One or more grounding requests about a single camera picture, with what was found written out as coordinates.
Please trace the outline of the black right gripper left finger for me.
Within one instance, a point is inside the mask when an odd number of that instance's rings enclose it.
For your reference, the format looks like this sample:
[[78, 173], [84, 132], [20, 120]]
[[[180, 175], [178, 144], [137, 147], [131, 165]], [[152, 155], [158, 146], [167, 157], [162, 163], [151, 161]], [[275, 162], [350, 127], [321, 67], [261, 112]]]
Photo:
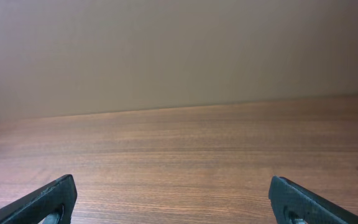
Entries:
[[0, 224], [70, 224], [76, 199], [75, 181], [66, 174], [1, 208]]

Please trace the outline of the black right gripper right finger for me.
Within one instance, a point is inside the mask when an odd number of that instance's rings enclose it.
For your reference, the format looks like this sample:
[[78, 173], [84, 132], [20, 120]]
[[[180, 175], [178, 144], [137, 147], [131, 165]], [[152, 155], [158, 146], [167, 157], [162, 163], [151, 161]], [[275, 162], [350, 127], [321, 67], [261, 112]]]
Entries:
[[268, 198], [278, 224], [358, 224], [357, 215], [284, 177], [272, 177]]

